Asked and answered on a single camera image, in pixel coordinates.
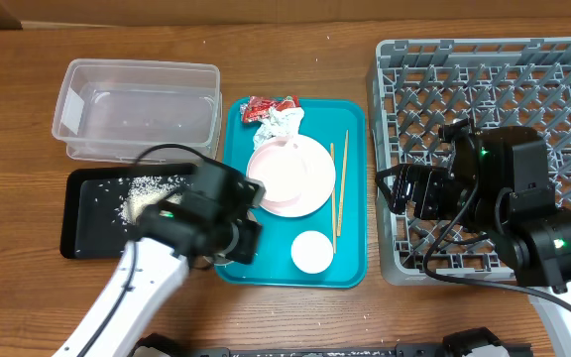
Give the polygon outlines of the grey bowl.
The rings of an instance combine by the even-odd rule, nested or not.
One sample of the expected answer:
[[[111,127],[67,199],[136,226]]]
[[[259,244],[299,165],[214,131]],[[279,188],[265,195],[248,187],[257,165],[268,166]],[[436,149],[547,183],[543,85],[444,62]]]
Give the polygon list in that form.
[[[247,219],[247,218],[256,220],[258,222],[253,211],[249,211],[246,214],[245,219]],[[203,260],[208,264],[208,267],[225,267],[225,266],[228,266],[230,264],[236,263],[236,262],[228,261],[221,256],[221,252],[224,251],[228,247],[228,245],[221,251],[215,252],[214,254],[205,255],[203,257]]]

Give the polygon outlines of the wooden chopstick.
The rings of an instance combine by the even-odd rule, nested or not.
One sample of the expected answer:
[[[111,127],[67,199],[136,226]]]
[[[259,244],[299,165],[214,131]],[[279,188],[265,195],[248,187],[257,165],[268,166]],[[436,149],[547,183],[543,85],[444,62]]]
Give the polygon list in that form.
[[[337,217],[337,203],[336,203],[336,160],[335,160],[335,145],[330,143],[330,157],[332,160],[332,168],[334,170],[334,184],[332,185],[331,192],[331,220],[332,220],[332,252],[333,255],[337,253],[337,238],[338,238],[338,217]]]
[[[345,141],[344,141],[344,147],[343,147],[341,186],[340,186],[340,194],[339,194],[338,225],[337,225],[337,235],[338,236],[341,236],[341,233],[342,233],[342,221],[343,221],[343,212],[344,212],[344,197],[345,197],[348,152],[349,152],[349,130],[347,130],[345,133]]]

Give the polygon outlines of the pink plate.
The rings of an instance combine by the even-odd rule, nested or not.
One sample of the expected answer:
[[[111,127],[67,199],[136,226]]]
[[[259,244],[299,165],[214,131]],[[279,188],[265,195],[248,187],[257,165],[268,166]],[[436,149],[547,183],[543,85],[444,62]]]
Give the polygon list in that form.
[[[300,196],[285,204],[264,202],[260,206],[280,217],[297,218],[318,210],[330,198],[334,184],[334,170],[328,151],[316,140],[293,135],[282,138],[301,158],[303,169],[296,175]]]

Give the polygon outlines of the white rice pile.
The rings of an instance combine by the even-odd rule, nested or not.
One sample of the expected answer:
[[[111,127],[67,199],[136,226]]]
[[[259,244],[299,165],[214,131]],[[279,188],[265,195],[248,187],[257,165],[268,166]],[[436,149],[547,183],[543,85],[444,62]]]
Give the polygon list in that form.
[[[180,190],[189,187],[188,179],[179,175],[121,178],[119,183],[127,189],[126,193],[118,196],[120,205],[116,208],[117,221],[122,225],[134,224],[146,206],[163,198],[179,204]]]

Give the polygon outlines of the white napkin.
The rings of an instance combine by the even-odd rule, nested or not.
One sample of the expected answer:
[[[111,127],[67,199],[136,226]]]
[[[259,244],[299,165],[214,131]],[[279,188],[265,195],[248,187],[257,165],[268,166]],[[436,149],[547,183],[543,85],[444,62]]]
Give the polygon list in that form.
[[[261,125],[253,137],[254,149],[259,149],[274,137],[289,137],[297,134],[303,117],[304,110],[301,107],[284,110],[271,108],[268,118],[261,120]]]

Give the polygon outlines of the red snack wrapper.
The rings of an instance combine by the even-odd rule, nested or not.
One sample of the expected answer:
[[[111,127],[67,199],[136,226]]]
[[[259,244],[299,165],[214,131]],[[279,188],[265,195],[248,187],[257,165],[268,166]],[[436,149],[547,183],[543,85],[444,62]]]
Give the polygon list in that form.
[[[251,96],[249,101],[240,107],[242,122],[245,124],[261,121],[270,117],[270,110],[283,111],[298,108],[299,100],[296,96],[287,96],[285,99]]]

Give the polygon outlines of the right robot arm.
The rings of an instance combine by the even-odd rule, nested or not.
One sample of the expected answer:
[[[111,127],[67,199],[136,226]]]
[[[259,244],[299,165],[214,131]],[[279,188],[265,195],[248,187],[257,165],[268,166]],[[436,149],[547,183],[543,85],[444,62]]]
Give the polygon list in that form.
[[[571,356],[571,209],[557,206],[546,142],[529,127],[475,131],[461,124],[440,128],[452,146],[447,167],[398,164],[379,171],[376,185],[388,209],[445,222],[425,253],[440,250],[455,226],[488,239],[501,262],[514,271],[514,284],[437,273],[437,281],[499,289],[528,296],[558,356]]]

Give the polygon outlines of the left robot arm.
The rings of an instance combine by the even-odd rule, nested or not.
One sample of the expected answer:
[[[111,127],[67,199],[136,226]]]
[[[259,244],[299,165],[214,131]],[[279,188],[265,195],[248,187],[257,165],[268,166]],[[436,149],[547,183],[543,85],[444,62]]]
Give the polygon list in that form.
[[[254,204],[198,208],[161,202],[139,216],[109,282],[56,356],[129,356],[160,307],[185,282],[197,257],[253,262],[262,225]]]

